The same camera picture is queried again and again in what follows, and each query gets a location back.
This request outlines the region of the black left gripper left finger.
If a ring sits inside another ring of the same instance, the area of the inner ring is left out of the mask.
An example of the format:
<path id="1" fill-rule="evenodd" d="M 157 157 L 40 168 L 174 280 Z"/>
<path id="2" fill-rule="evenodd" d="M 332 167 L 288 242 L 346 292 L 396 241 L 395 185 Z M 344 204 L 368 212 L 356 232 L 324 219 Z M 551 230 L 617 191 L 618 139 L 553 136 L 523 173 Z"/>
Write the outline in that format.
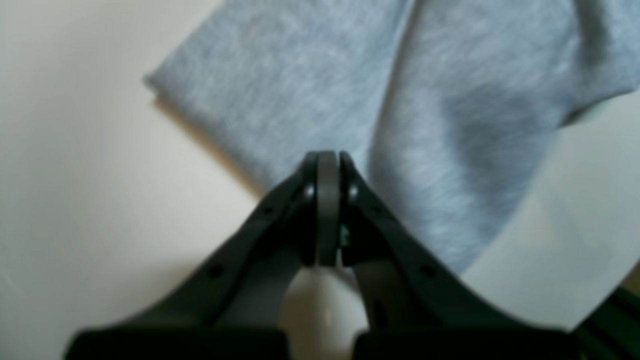
<path id="1" fill-rule="evenodd" d="M 284 295 L 317 258 L 322 153 L 263 198 L 237 232 L 139 314 L 79 332 L 67 360 L 290 360 L 278 328 Z"/>

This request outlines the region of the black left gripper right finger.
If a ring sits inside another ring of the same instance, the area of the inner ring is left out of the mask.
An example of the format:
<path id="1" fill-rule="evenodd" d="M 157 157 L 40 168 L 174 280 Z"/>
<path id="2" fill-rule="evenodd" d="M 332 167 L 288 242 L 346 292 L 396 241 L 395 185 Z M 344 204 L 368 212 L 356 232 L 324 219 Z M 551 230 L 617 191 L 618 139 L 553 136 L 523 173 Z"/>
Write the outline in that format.
<path id="1" fill-rule="evenodd" d="M 425 250 L 338 155 L 340 208 L 333 241 L 354 271 L 368 330 L 354 360 L 578 360 L 566 332 L 515 319 L 489 304 Z"/>

